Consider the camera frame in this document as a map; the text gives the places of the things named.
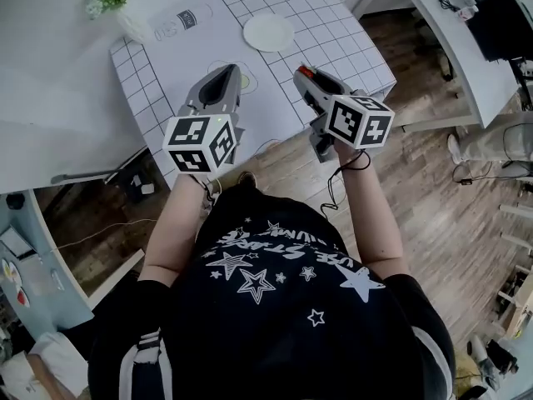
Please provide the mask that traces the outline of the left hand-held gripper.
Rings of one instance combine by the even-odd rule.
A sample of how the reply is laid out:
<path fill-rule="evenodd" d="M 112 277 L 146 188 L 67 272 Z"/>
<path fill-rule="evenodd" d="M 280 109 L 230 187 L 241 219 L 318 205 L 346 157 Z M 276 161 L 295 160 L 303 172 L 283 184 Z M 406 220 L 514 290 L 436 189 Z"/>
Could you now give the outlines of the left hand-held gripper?
<path fill-rule="evenodd" d="M 180 173 L 214 176 L 235 164 L 245 130 L 238 127 L 242 73 L 236 64 L 195 83 L 163 128 L 162 149 Z"/>

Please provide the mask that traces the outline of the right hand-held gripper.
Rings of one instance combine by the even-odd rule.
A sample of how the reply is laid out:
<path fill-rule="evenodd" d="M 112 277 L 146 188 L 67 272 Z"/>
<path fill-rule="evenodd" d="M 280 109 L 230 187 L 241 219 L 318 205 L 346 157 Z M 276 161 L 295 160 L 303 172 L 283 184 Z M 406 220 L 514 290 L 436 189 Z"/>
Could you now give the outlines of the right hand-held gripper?
<path fill-rule="evenodd" d="M 374 97 L 352 95 L 349 85 L 319 68 L 299 67 L 293 82 L 316 113 L 309 139 L 320 163 L 333 159 L 335 141 L 355 150 L 384 145 L 395 117 L 387 105 Z"/>

